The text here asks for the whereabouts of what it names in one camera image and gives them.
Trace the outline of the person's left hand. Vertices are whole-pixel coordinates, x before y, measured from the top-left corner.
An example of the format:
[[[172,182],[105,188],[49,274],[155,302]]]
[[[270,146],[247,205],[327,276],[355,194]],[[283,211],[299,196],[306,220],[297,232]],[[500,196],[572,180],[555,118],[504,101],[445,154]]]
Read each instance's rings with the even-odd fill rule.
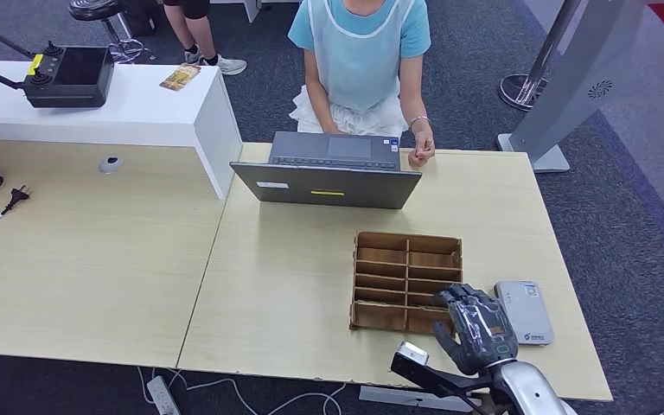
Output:
[[[420,131],[414,134],[414,147],[408,154],[409,166],[420,169],[435,155],[433,133]]]

